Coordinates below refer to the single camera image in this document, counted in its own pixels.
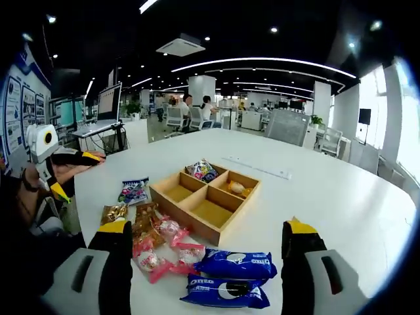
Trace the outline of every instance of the poster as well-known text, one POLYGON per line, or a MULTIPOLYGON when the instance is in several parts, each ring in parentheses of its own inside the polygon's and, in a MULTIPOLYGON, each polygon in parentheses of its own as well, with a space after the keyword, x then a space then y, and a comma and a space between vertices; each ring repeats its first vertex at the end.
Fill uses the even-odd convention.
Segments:
POLYGON ((35 93, 27 87, 23 88, 24 97, 22 100, 22 119, 35 118, 35 93))

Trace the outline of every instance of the air conditioner unit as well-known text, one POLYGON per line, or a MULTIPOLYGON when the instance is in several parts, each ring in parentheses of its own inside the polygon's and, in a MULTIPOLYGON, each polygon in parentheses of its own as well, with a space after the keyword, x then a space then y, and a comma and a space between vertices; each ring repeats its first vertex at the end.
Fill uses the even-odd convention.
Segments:
POLYGON ((181 34, 180 38, 174 39, 168 44, 160 47, 158 53, 167 53, 173 56, 188 56, 189 54, 204 51, 205 48, 200 46, 200 40, 186 34, 181 34))

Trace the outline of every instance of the robotic arm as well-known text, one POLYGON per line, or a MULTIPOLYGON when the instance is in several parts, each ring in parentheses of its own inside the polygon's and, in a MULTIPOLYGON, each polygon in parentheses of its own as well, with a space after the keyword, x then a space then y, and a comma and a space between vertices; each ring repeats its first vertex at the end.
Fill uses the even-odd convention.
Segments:
POLYGON ((30 155, 39 173, 42 187, 50 190, 57 200, 70 203, 61 185, 54 175, 55 165, 86 165, 99 164, 99 157, 88 152, 65 148, 58 144, 58 137, 53 125, 30 125, 26 131, 26 139, 30 146, 30 155))

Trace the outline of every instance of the white column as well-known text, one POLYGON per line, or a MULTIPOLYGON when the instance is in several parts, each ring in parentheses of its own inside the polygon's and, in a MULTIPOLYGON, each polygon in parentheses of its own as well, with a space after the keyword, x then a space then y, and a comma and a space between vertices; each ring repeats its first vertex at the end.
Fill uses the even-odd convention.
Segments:
POLYGON ((150 90, 145 89, 140 92, 140 104, 149 106, 150 105, 150 90))
POLYGON ((389 162, 396 163, 398 149, 400 148, 402 124, 402 93, 400 80, 393 64, 384 69, 385 83, 387 85, 387 128, 381 155, 389 162))
POLYGON ((188 80, 188 94, 192 96, 192 105, 203 104, 203 96, 208 95, 215 101, 216 79, 208 75, 195 75, 188 80))
POLYGON ((331 106, 331 85, 315 81, 314 94, 314 115, 321 117, 322 123, 328 126, 329 107, 331 106))

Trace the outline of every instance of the oreo cookie package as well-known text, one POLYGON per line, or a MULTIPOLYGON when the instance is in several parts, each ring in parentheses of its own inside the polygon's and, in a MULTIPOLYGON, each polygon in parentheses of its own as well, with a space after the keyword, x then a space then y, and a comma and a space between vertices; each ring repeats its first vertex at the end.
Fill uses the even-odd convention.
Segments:
POLYGON ((188 275, 188 295, 180 300, 188 303, 214 307, 270 306, 267 296, 260 288, 266 280, 224 280, 188 275))
POLYGON ((235 253, 206 248, 194 269, 218 278, 270 279, 277 274, 271 253, 235 253))

